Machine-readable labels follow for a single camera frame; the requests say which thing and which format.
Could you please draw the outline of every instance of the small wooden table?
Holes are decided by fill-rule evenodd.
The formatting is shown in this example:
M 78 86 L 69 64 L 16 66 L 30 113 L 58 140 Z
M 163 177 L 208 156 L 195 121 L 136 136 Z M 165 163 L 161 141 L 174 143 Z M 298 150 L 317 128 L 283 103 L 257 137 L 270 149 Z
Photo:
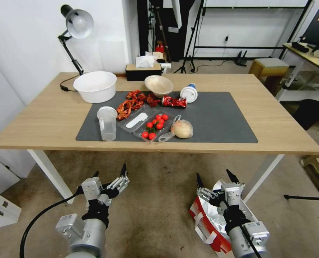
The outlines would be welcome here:
M 301 43 L 305 47 L 309 48 L 307 44 Z M 309 90 L 288 90 L 288 88 L 291 86 L 292 82 L 296 78 L 297 74 L 302 69 L 305 62 L 308 62 L 310 64 L 313 64 L 314 66 L 319 68 L 319 57 L 315 57 L 310 51 L 307 53 L 303 53 L 299 51 L 296 48 L 292 47 L 291 43 L 284 43 L 283 46 L 287 48 L 289 51 L 294 53 L 295 55 L 299 56 L 302 60 L 297 64 L 295 69 L 290 74 L 288 80 L 284 84 L 283 88 L 278 92 L 278 94 L 275 96 L 275 98 L 278 101 L 300 101 L 303 99 L 314 99 L 319 100 L 319 91 L 309 91 Z
M 28 149 L 29 153 L 64 198 L 72 195 L 43 150 L 142 151 L 201 153 L 267 153 L 259 170 L 246 184 L 247 201 L 284 154 L 319 154 L 319 146 L 300 127 L 252 74 L 165 74 L 174 91 L 194 82 L 198 91 L 228 91 L 253 130 L 258 143 L 148 143 L 91 142 L 75 138 L 91 108 L 77 92 L 64 92 L 61 81 L 74 73 L 60 73 L 6 129 L 0 133 L 0 148 Z M 72 81 L 66 84 L 72 88 Z M 118 77 L 117 90 L 146 90 L 144 82 Z

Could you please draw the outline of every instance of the metal rack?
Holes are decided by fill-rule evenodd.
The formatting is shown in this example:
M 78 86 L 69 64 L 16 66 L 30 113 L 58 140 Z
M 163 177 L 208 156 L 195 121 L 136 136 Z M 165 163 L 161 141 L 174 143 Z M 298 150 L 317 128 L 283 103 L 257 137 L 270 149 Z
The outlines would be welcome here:
M 294 7 L 294 6 L 273 6 L 273 7 L 261 7 L 261 6 L 254 6 L 254 7 L 241 7 L 241 6 L 235 6 L 235 7 L 226 7 L 226 6 L 216 6 L 216 7 L 202 7 L 201 5 L 199 6 L 199 9 L 202 8 L 202 15 L 200 15 L 201 11 L 198 11 L 198 19 L 197 19 L 197 26 L 199 26 L 200 23 L 200 17 L 205 15 L 206 9 L 302 9 L 302 13 L 299 17 L 299 19 L 296 22 L 295 27 L 293 28 L 290 36 L 287 39 L 287 42 L 290 42 L 294 36 L 294 34 L 297 31 L 297 28 L 302 21 L 306 11 L 308 10 L 310 3 L 312 0 L 308 0 L 306 5 L 304 7 Z M 198 30 L 195 31 L 195 39 L 194 39 L 194 45 L 193 45 L 193 55 L 190 57 L 190 61 L 193 62 L 194 59 L 197 59 L 194 57 L 195 49 L 197 48 L 237 48 L 237 49 L 282 49 L 279 59 L 282 58 L 285 48 L 284 47 L 254 47 L 254 46 L 249 46 L 249 47 L 244 47 L 244 46 L 232 46 L 232 47 L 227 47 L 227 46 L 197 46 L 196 41 L 197 41 L 197 35 L 198 35 Z

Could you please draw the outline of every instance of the onion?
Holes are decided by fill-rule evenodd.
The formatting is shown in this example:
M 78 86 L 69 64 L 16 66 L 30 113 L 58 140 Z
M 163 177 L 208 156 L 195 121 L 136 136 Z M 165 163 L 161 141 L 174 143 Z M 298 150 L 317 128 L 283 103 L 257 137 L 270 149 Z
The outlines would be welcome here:
M 187 120 L 178 120 L 171 127 L 171 131 L 179 138 L 190 138 L 193 136 L 193 126 Z

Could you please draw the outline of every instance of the white table leg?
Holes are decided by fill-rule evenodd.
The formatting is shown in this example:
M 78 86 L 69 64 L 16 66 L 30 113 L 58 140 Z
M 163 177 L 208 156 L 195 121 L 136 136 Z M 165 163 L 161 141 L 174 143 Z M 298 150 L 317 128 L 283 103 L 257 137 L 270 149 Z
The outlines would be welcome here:
M 284 84 L 283 88 L 278 92 L 278 94 L 275 96 L 275 98 L 280 102 L 282 99 L 282 96 L 285 94 L 287 91 L 287 88 L 291 86 L 292 82 L 300 72 L 304 65 L 304 61 L 302 60 L 299 64 L 296 65 L 296 67 L 293 69 L 292 73 L 290 74 L 288 80 Z
M 268 155 L 265 160 L 262 162 L 259 169 L 256 171 L 250 181 L 245 184 L 244 190 L 242 192 L 242 199 L 244 202 L 247 202 L 253 193 L 260 187 L 262 182 L 267 178 L 267 176 L 273 171 L 275 166 L 280 162 L 284 157 L 284 154 L 279 155 Z
M 73 195 L 71 190 L 68 188 L 62 177 L 59 175 L 54 165 L 44 153 L 43 150 L 32 150 L 29 149 L 28 152 L 34 158 L 36 163 L 42 169 L 42 171 L 46 174 L 48 179 L 52 182 L 55 188 L 59 191 L 59 193 L 63 196 L 64 199 Z M 73 199 L 69 200 L 67 203 L 73 203 Z

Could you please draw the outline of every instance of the floor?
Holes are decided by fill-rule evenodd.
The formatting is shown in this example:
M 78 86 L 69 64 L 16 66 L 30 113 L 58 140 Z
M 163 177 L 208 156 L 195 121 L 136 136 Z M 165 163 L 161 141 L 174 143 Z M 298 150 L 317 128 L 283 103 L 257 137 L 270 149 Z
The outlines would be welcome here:
M 197 66 L 220 63 L 195 62 Z M 179 66 L 173 64 L 172 70 Z M 249 65 L 238 67 L 228 61 L 218 67 L 199 67 L 199 73 L 247 73 L 248 69 Z M 319 122 L 308 132 L 319 143 L 318 128 Z M 200 173 L 206 187 L 212 187 L 220 178 L 228 180 L 226 168 L 247 183 L 265 157 L 78 151 L 47 154 L 71 189 L 97 170 L 102 182 L 110 182 L 127 163 L 131 182 L 109 209 L 108 258 L 216 257 L 195 233 L 188 214 L 196 196 L 195 173 Z M 319 196 L 299 159 L 285 156 L 248 202 L 271 233 L 267 244 L 271 257 L 319 258 L 319 202 L 283 198 L 283 194 Z M 2 195 L 22 207 L 22 213 L 17 224 L 0 228 L 0 258 L 18 257 L 20 239 L 28 223 L 61 196 L 38 166 Z M 67 243 L 55 231 L 55 225 L 61 216 L 70 213 L 85 213 L 84 196 L 76 197 L 72 205 L 52 209 L 35 223 L 28 235 L 26 257 L 64 258 Z

